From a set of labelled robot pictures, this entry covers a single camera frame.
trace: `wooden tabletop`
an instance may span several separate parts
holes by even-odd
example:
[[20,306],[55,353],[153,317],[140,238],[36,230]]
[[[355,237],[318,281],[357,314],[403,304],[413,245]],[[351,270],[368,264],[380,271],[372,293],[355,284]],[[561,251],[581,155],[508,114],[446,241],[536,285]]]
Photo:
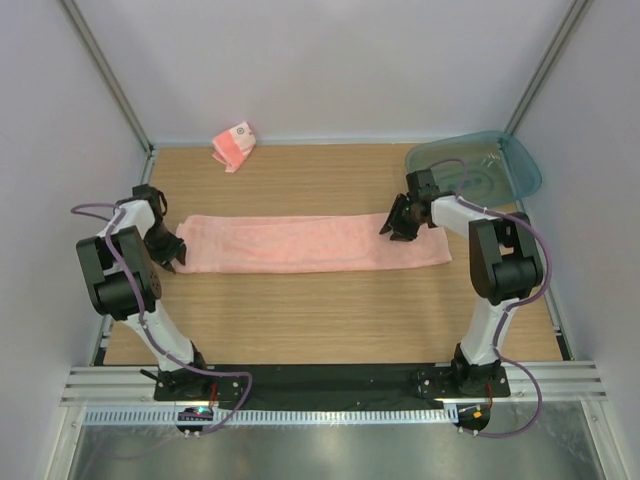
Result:
[[[160,151],[151,183],[175,231],[189,215],[355,215],[387,212],[406,191],[411,145],[258,146],[233,174],[210,148]],[[171,275],[162,302],[209,364],[449,361],[475,303],[467,241],[449,232],[454,261],[384,272]],[[516,360],[560,360],[543,301],[521,308],[505,341]],[[105,364],[155,364],[114,325]]]

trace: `gray floor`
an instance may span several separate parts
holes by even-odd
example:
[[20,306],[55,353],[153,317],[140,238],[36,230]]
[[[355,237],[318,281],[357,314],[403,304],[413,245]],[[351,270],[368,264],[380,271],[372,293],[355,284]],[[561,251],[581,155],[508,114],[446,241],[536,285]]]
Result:
[[[495,405],[487,431],[513,429],[533,408]],[[69,478],[604,479],[579,403],[545,405],[533,429],[507,440],[472,438],[443,424],[235,428],[199,440],[173,439],[176,431],[84,427]],[[112,457],[149,448],[136,460]]]

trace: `pink towel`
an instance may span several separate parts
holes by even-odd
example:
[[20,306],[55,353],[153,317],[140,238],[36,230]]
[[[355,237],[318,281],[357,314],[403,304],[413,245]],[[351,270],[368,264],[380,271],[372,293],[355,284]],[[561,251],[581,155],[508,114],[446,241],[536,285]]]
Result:
[[396,270],[451,261],[442,228],[413,242],[378,235],[386,213],[345,217],[188,217],[179,273],[308,273]]
[[215,152],[213,158],[227,168],[225,172],[233,173],[247,159],[256,144],[256,137],[247,122],[242,122],[229,130],[222,132],[212,142]]

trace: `white wall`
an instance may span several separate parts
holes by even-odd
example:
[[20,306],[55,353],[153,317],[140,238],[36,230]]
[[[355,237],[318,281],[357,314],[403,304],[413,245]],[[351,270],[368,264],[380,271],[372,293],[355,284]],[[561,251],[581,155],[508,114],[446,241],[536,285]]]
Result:
[[[571,345],[593,358],[640,452],[640,3],[596,1],[518,137],[543,174],[526,202],[551,243]],[[640,478],[640,469],[631,478]]]
[[155,142],[501,129],[569,0],[79,0]]
[[0,477],[40,480],[71,365],[99,325],[75,254],[143,155],[53,0],[0,5]]

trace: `plastic bin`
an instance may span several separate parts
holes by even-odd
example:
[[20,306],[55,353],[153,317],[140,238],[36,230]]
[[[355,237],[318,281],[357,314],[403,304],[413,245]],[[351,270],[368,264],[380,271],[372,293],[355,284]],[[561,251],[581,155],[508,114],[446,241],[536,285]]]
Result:
[[[445,158],[467,162],[469,171],[462,195],[483,207],[513,203],[534,194],[542,183],[540,170],[529,152],[518,139],[498,131],[418,145],[407,154],[407,172],[427,168]],[[462,166],[444,164],[435,167],[433,173],[440,189],[455,190],[462,179]]]

